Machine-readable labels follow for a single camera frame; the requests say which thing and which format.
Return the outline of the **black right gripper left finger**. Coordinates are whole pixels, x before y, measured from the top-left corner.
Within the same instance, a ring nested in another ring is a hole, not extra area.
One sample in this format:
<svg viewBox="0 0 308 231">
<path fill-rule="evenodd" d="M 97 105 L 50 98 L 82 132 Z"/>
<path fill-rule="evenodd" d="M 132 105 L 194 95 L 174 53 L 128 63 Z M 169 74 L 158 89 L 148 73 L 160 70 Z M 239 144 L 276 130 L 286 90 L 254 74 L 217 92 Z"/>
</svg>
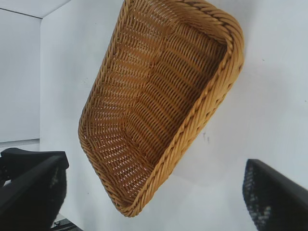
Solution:
<svg viewBox="0 0 308 231">
<path fill-rule="evenodd" d="M 67 190 L 64 151 L 8 148 L 0 153 L 0 229 L 49 231 Z"/>
</svg>

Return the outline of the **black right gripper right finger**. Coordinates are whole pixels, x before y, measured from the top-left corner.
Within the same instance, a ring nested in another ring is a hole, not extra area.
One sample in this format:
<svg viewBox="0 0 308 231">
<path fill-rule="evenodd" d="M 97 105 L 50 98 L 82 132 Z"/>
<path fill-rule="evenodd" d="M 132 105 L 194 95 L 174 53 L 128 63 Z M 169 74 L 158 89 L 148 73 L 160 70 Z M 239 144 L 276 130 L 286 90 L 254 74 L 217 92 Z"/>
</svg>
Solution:
<svg viewBox="0 0 308 231">
<path fill-rule="evenodd" d="M 264 162 L 247 160 L 242 192 L 257 230 L 308 229 L 308 191 Z"/>
</svg>

